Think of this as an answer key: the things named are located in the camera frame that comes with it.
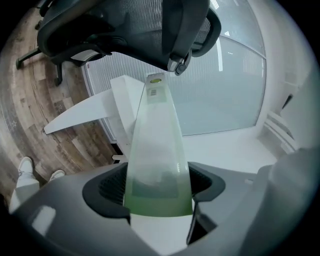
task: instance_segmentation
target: wooden floor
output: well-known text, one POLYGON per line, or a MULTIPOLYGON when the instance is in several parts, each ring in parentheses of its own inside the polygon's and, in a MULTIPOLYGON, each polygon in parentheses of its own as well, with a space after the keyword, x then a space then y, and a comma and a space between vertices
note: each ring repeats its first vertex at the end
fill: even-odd
POLYGON ((63 82, 55 86, 56 67, 42 53, 16 69, 16 59, 37 46, 41 19, 31 9, 12 32, 0 54, 0 193, 9 200, 24 156, 33 159, 44 184, 57 169, 67 174, 113 163, 115 151, 97 121, 46 135, 48 122, 86 99, 81 68, 63 64, 63 82))

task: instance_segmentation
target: office chair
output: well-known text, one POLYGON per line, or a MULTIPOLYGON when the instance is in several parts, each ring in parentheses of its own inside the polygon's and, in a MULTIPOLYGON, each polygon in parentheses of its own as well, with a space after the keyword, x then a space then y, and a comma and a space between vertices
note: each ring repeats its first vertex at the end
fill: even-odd
POLYGON ((209 0, 45 0, 39 12, 38 47, 16 60, 44 53, 57 66, 82 66, 119 52, 181 75, 191 56, 216 43, 221 24, 209 0))

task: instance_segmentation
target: black vent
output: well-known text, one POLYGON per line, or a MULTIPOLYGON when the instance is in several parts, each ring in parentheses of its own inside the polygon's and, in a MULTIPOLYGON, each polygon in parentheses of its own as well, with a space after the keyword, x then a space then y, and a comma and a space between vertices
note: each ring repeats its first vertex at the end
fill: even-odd
POLYGON ((123 205, 126 190, 127 168, 104 178, 99 183, 99 194, 111 202, 123 205))
POLYGON ((212 180, 196 169, 189 167, 189 173, 192 197, 194 197, 199 192, 206 190, 212 185, 212 180))

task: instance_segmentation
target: chair armrest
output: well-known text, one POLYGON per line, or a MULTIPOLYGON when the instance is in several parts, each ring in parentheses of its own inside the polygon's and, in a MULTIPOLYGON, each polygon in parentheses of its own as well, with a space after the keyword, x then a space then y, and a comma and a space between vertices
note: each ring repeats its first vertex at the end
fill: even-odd
POLYGON ((47 11, 49 10, 49 6, 53 1, 55 0, 44 0, 39 10, 41 17, 44 17, 46 15, 47 11))

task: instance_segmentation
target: chair leg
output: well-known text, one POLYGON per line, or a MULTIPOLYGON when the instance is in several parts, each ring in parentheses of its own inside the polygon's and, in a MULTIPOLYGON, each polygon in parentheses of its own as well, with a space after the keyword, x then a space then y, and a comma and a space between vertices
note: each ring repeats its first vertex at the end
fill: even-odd
POLYGON ((39 30, 40 29, 41 22, 42 22, 42 20, 39 20, 38 23, 34 26, 35 30, 39 30))
POLYGON ((15 61, 16 69, 17 69, 17 70, 20 69, 20 68, 21 68, 21 64, 22 64, 25 60, 27 60, 27 59, 29 59, 29 58, 31 58, 31 57, 39 54, 39 53, 41 53, 41 50, 39 49, 39 47, 37 47, 37 48, 35 48, 34 50, 29 51, 27 54, 23 55, 22 57, 17 58, 16 61, 15 61))
POLYGON ((56 65, 58 77, 54 80, 55 86, 59 86, 62 82, 62 63, 56 65))

